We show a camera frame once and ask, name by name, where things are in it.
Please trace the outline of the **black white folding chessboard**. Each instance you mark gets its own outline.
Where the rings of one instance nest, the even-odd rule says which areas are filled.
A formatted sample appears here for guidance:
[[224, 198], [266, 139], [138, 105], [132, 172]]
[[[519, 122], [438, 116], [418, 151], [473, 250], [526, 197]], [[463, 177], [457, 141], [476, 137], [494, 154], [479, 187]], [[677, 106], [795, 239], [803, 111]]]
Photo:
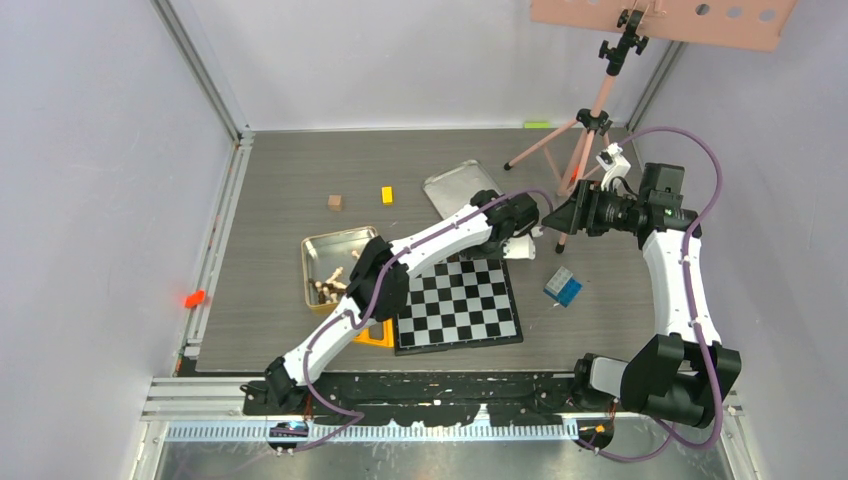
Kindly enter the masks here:
[[397, 356], [523, 341], [503, 260], [456, 257], [425, 269], [410, 281], [393, 324]]

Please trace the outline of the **tin lid with bears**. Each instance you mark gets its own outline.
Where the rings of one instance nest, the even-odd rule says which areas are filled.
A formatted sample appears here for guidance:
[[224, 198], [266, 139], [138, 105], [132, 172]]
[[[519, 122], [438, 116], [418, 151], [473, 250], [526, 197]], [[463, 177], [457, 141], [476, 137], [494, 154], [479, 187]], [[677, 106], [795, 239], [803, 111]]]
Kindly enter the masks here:
[[455, 214], [481, 190], [493, 190], [498, 196], [503, 194], [488, 171], [474, 159], [428, 177], [422, 189], [442, 219]]

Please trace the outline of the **gold tin box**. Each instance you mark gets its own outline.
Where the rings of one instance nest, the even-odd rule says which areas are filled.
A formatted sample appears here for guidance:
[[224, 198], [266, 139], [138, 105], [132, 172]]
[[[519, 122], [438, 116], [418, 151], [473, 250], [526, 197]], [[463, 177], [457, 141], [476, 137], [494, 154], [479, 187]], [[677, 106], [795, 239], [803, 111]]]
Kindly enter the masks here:
[[321, 302], [321, 296], [315, 289], [316, 281], [332, 277], [338, 268], [341, 273], [336, 277], [340, 283], [348, 284], [350, 271], [357, 259], [353, 251], [361, 252], [366, 244], [378, 235], [373, 226], [362, 226], [331, 233], [306, 237], [300, 244], [305, 304], [315, 314], [328, 314], [336, 306], [327, 297]]

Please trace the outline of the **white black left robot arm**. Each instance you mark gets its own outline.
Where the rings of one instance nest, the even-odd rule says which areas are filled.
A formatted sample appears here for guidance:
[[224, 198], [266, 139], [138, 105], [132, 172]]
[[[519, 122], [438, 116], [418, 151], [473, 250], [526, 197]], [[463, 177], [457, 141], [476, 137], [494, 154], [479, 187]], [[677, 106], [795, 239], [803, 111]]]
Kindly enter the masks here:
[[309, 386], [355, 336], [405, 309], [410, 283], [422, 271], [456, 254], [484, 258], [501, 253], [508, 240], [529, 235], [539, 220], [539, 207], [529, 192], [481, 190], [453, 215], [418, 233], [369, 240], [334, 310], [264, 370], [270, 403], [284, 414], [298, 412]]

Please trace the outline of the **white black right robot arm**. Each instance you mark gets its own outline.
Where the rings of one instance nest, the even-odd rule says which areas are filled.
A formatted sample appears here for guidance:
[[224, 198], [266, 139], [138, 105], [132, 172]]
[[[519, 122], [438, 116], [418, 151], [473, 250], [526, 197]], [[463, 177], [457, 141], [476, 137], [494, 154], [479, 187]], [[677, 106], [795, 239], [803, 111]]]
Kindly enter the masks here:
[[633, 234], [648, 267], [655, 335], [629, 361], [588, 353], [575, 365], [571, 397], [584, 410], [607, 400], [622, 409], [707, 427], [738, 378], [738, 351], [725, 348], [709, 315], [700, 269], [701, 228], [683, 208], [682, 167], [649, 163], [635, 195], [581, 180], [543, 225], [568, 234]]

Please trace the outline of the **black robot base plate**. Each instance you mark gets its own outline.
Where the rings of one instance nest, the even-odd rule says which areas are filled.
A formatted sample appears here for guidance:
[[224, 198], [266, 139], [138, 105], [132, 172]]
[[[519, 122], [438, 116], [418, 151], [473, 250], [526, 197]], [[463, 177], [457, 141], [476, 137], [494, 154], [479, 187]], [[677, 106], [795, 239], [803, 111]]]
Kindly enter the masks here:
[[341, 426], [361, 414], [361, 426], [395, 422], [410, 427], [470, 424], [487, 413], [502, 426], [550, 425], [557, 414], [608, 413], [613, 400], [590, 392], [569, 372], [324, 373], [311, 393], [288, 387], [275, 393], [263, 380], [241, 386], [247, 416], [292, 415]]

